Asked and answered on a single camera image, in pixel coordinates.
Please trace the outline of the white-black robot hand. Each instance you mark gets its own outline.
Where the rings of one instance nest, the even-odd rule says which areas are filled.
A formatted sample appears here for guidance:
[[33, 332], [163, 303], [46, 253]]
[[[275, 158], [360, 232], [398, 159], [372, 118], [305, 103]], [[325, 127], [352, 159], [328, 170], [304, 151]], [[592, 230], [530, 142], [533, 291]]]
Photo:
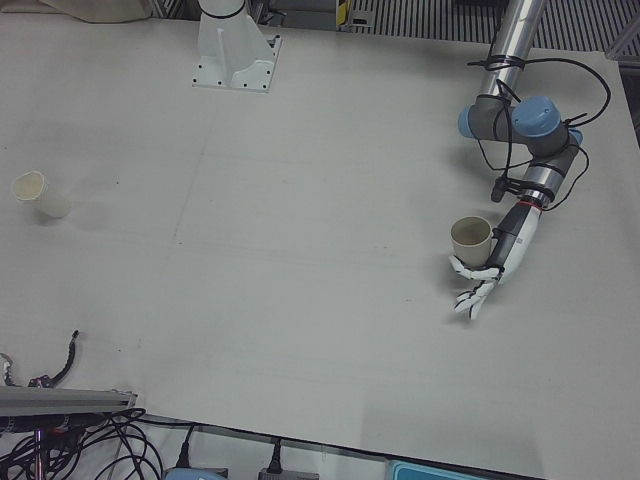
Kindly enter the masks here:
[[528, 199], [519, 200], [494, 229], [495, 246], [485, 263], [471, 267], [458, 256], [451, 255], [449, 263], [454, 272], [477, 281], [469, 290], [460, 293], [454, 303], [456, 313], [467, 312], [470, 320], [479, 316], [482, 305], [495, 287], [505, 284], [520, 267], [534, 238], [542, 208]]

